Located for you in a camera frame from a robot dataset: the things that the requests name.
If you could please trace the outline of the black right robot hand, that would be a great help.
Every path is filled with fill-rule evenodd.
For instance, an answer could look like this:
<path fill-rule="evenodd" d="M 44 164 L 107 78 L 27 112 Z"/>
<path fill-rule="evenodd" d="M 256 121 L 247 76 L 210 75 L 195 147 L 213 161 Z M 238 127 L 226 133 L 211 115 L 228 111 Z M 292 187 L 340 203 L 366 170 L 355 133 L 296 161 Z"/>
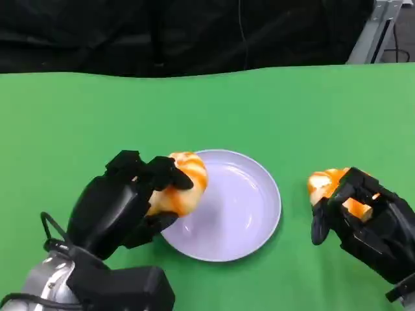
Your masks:
<path fill-rule="evenodd" d="M 334 231 L 344 251 L 389 283 L 414 273 L 414 210 L 406 200 L 355 167 L 314 172 L 307 190 L 314 245 Z"/>

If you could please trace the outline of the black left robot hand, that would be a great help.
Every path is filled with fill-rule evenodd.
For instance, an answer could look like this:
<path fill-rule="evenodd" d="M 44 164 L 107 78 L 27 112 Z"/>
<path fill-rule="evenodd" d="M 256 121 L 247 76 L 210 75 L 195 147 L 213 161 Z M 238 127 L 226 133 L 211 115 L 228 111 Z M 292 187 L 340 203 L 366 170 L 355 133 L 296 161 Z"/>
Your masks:
<path fill-rule="evenodd" d="M 146 163 L 136 150 L 120 151 L 103 175 L 85 187 L 71 213 L 67 236 L 72 244 L 108 259 L 119 246 L 135 248 L 175 223 L 176 211 L 151 214 L 154 191 L 189 190 L 194 183 L 174 164 L 156 156 Z"/>

